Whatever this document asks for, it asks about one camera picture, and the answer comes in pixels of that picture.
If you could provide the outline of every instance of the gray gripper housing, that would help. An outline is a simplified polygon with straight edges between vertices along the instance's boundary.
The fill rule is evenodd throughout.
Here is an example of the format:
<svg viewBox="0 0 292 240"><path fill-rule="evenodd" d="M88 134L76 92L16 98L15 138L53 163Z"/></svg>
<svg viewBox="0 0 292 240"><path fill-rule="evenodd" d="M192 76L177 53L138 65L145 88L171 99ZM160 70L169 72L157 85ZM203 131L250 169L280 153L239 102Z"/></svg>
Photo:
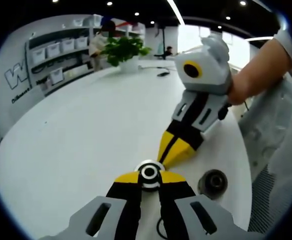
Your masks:
<svg viewBox="0 0 292 240"><path fill-rule="evenodd" d="M182 99L172 115L173 120L182 121L189 107L197 97L197 94L199 93L195 91L184 90ZM218 112L225 106L227 101L227 95L209 94L205 107L192 123L192 126L201 132L205 132L218 119Z"/></svg>
<svg viewBox="0 0 292 240"><path fill-rule="evenodd" d="M69 226L64 231L39 240L114 240L126 202L98 196L70 217Z"/></svg>
<svg viewBox="0 0 292 240"><path fill-rule="evenodd" d="M204 195L175 202L186 224L189 240L261 240L264 237L237 227L227 210ZM39 240L114 240L125 204L123 199L98 196L70 217L64 231ZM98 236L91 236L97 230Z"/></svg>
<svg viewBox="0 0 292 240"><path fill-rule="evenodd" d="M189 240L261 240L264 235L236 226L230 212L205 195L175 200Z"/></svg>

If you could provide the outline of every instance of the potted plant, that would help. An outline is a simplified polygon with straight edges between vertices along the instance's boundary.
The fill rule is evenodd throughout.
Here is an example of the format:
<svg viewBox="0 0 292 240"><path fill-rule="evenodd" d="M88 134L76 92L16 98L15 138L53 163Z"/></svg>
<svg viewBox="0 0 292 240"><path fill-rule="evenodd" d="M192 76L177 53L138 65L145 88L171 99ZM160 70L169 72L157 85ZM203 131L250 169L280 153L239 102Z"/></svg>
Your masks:
<svg viewBox="0 0 292 240"><path fill-rule="evenodd" d="M124 73L135 73L138 70L138 57L150 53L151 48L143 47L143 41L138 37L110 37L101 54L106 54L107 62L114 67L120 66Z"/></svg>

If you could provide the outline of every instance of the white flower pot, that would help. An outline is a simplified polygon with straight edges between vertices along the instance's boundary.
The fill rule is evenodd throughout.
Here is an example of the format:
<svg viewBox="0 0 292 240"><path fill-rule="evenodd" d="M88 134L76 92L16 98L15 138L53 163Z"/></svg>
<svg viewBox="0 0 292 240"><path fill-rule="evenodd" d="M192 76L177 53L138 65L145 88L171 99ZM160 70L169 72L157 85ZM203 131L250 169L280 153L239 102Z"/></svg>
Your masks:
<svg viewBox="0 0 292 240"><path fill-rule="evenodd" d="M138 71L139 56L133 56L131 59L120 62L119 67L123 74L134 74Z"/></svg>

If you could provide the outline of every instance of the ceiling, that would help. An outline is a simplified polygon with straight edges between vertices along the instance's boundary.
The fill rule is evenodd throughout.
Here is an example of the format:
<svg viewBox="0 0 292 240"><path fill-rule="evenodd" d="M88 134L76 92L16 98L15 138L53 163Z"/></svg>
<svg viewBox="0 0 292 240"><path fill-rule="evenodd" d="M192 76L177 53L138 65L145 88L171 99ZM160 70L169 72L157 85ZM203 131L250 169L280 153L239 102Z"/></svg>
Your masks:
<svg viewBox="0 0 292 240"><path fill-rule="evenodd" d="M272 36L279 29L277 18L252 0L241 6L240 0L175 0L186 24L207 26L243 38ZM57 15L100 14L153 27L177 26L177 20L167 0L14 0L0 1L0 39L30 22Z"/></svg>

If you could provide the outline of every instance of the table surface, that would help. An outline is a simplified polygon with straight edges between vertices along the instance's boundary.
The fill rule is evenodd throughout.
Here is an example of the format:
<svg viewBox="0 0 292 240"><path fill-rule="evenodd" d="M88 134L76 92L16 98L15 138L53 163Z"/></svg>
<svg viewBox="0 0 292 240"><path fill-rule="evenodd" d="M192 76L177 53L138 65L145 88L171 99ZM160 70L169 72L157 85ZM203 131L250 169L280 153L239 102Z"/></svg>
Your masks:
<svg viewBox="0 0 292 240"><path fill-rule="evenodd" d="M143 67L174 66L144 60ZM143 160L155 160L161 136L184 87L176 71L145 68L138 74L106 69L51 94L28 111L0 147L0 195L17 224L33 239L56 235L70 216L113 180ZM197 192L211 169L223 171L228 188L218 202L235 224L248 228L251 179L246 149L231 112L192 160L172 168ZM161 239L156 193L144 193L136 239Z"/></svg>

